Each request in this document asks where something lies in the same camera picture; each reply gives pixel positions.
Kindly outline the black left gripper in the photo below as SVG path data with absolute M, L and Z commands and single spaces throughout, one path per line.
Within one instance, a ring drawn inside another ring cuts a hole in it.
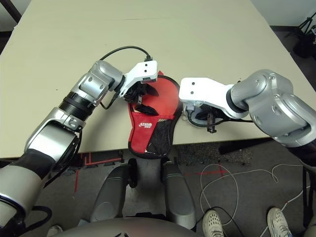
M 131 88 L 128 89 L 123 98 L 128 103 L 137 103 L 139 101 L 139 97 L 142 97 L 145 94 L 158 96 L 158 92 L 153 86 L 149 84 L 135 83 Z M 158 112 L 154 108 L 143 104 L 137 104 L 135 106 L 135 110 L 149 116 L 158 115 Z

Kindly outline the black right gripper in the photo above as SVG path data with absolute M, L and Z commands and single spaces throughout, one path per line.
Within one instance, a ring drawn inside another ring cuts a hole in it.
M 195 119 L 207 121 L 207 131 L 209 133 L 216 133 L 215 123 L 224 119 L 224 113 L 220 109 L 202 104 L 197 108 Z

